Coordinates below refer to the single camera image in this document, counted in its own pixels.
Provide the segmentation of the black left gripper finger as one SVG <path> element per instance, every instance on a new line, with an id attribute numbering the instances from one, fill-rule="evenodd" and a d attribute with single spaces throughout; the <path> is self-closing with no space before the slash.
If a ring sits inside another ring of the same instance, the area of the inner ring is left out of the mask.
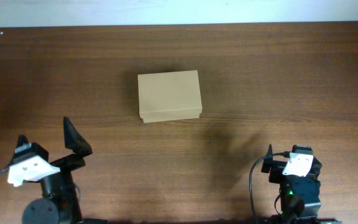
<path id="1" fill-rule="evenodd" d="M 20 134 L 17 140 L 16 149 L 27 149 L 29 146 L 29 141 L 27 137 L 23 134 Z"/>
<path id="2" fill-rule="evenodd" d="M 63 132 L 66 149 L 70 149 L 74 154 L 78 154 L 83 157 L 93 153 L 90 144 L 76 130 L 69 117 L 66 116 L 63 117 Z"/>

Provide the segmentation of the brown cardboard box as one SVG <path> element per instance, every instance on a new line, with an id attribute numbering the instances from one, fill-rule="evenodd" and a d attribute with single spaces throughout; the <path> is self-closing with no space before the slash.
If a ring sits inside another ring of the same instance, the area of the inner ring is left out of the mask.
<path id="1" fill-rule="evenodd" d="M 141 74 L 138 91 L 144 123 L 197 119 L 203 110 L 196 70 Z"/>

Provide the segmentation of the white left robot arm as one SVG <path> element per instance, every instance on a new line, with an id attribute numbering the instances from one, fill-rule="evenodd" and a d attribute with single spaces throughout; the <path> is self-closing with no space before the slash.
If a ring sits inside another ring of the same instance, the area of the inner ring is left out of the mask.
<path id="1" fill-rule="evenodd" d="M 9 184 L 39 183 L 42 197 L 26 206 L 22 223 L 107 223 L 107 220 L 83 218 L 80 190 L 72 176 L 74 170 L 86 165 L 85 157 L 93 153 L 89 143 L 76 130 L 68 117 L 63 118 L 65 148 L 71 154 L 50 162 L 49 153 L 40 144 L 20 135 L 7 166 Z"/>

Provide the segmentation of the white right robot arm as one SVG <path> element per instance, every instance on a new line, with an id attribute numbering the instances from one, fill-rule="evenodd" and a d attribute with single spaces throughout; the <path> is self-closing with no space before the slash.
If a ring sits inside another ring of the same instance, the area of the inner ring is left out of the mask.
<path id="1" fill-rule="evenodd" d="M 269 174 L 270 183 L 279 185 L 275 201 L 280 202 L 280 210 L 270 223 L 318 222 L 321 168 L 309 146 L 294 145 L 291 151 L 276 154 L 268 147 L 261 171 Z"/>

